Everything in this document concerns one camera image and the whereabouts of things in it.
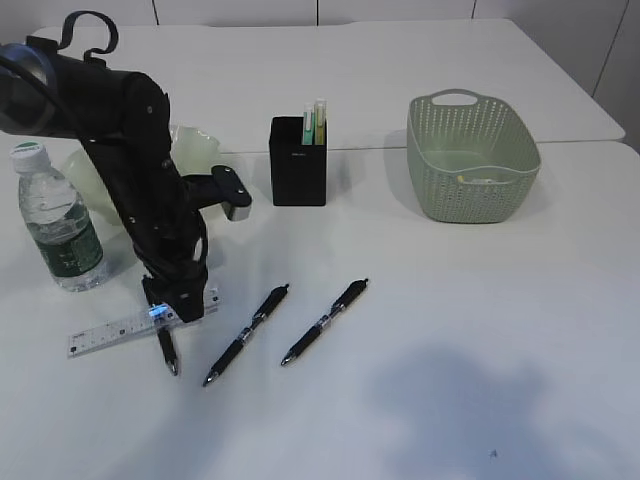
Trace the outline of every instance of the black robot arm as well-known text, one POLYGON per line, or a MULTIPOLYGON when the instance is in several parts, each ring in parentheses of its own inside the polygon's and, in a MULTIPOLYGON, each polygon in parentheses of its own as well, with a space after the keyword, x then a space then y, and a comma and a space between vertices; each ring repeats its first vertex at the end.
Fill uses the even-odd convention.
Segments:
POLYGON ((59 45, 28 37, 26 45, 0 47, 0 129, 78 138, 149 271, 142 280, 149 303, 166 302, 183 321, 196 320, 204 314, 208 253, 199 209, 221 203, 229 219, 239 220, 248 215, 251 196, 229 167, 180 176, 170 157, 168 96, 148 76, 112 71, 92 56, 115 49, 111 19, 75 12, 62 39, 59 45), (88 50, 84 61, 60 55, 84 14, 108 25, 108 47, 88 50))

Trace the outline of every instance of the plastic bottle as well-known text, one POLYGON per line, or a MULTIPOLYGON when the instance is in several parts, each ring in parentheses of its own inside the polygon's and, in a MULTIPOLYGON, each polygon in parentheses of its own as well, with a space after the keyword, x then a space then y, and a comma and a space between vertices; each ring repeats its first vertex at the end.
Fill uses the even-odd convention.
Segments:
POLYGON ((23 143, 11 158, 20 174, 20 212, 53 279, 71 292, 104 283, 108 267, 89 212, 73 185, 51 166, 44 145, 23 143))

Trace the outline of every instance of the ruler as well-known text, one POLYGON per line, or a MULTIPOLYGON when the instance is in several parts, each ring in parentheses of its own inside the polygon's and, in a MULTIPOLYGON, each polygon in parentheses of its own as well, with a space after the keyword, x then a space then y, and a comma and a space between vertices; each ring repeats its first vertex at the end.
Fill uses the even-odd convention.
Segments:
MULTIPOLYGON (((218 288, 207 285, 203 292, 203 300, 205 316, 216 312, 220 304, 218 288)), ((194 323, 198 322, 184 323, 166 303, 154 305, 131 317, 107 322, 99 327, 70 335, 67 357, 79 357, 135 338, 155 334, 161 327, 182 327, 194 323)))

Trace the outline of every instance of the black pen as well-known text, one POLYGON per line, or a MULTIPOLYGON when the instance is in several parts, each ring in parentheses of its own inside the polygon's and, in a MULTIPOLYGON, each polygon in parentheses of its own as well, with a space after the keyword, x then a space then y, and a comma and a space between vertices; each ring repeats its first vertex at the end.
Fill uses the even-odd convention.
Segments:
POLYGON ((280 365, 284 367, 286 364, 302 355, 302 352, 304 352, 307 347, 331 325, 331 321, 338 316, 339 313, 344 312, 347 307, 349 307, 349 305, 351 305, 353 301, 358 298, 362 292, 364 292, 365 288, 367 288, 367 283, 369 283, 369 279, 365 278, 364 280, 356 280, 349 285, 349 288, 347 288, 340 298, 333 303, 329 313, 314 323, 313 326, 307 330, 307 333, 305 333, 302 338, 289 349, 280 365))
POLYGON ((175 377, 178 375, 178 355, 176 355, 176 349, 173 347, 169 327, 161 327, 158 329, 158 340, 162 348, 162 355, 164 355, 164 363, 167 364, 167 368, 169 368, 169 371, 175 377))
POLYGON ((240 335, 231 342, 229 348, 222 354, 222 356, 218 359, 216 363, 213 364, 211 370, 207 374, 207 378, 204 379, 202 383, 203 387, 206 387, 211 382, 213 382, 216 378, 222 375, 222 372, 226 370, 229 364, 232 362, 234 358, 240 353, 240 351, 247 344, 256 327, 264 322, 269 315, 276 309, 278 304, 282 301, 282 299, 287 295, 289 290, 289 284, 282 287, 274 288, 264 303, 260 306, 258 311, 253 315, 251 320, 251 325, 244 328, 240 335))

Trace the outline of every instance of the basket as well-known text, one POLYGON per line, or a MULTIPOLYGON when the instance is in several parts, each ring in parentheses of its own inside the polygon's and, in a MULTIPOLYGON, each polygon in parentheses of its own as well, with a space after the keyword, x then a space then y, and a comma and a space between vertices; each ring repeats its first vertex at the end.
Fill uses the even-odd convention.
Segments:
POLYGON ((452 223, 506 220, 540 170, 540 154, 518 114, 502 100, 459 89, 411 102, 407 162, 424 213, 452 223), (434 103, 451 94, 474 102, 434 103))

